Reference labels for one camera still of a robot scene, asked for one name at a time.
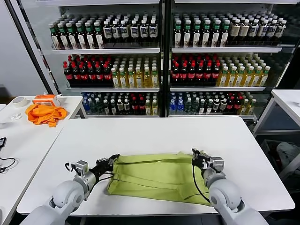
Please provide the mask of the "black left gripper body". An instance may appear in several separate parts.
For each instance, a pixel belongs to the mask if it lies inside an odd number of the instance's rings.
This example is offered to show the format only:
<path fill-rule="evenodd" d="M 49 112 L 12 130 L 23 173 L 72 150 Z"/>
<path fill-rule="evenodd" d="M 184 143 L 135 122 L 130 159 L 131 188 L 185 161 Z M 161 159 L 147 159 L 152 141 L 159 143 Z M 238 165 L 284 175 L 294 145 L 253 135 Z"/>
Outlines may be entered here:
<path fill-rule="evenodd" d="M 96 161 L 95 171 L 97 173 L 105 173 L 113 171 L 114 160 L 112 158 L 102 158 Z"/>

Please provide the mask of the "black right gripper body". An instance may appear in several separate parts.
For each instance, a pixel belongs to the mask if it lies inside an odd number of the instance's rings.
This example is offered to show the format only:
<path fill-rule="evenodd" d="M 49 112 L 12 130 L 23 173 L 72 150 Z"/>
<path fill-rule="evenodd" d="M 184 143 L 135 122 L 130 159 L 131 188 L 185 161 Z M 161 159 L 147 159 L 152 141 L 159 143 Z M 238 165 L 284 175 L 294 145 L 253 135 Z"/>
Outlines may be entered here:
<path fill-rule="evenodd" d="M 209 162 L 210 162 L 210 156 L 201 157 L 199 156 L 199 152 L 198 152 L 198 158 L 192 158 L 192 165 L 197 166 L 200 169 L 207 169 Z"/>

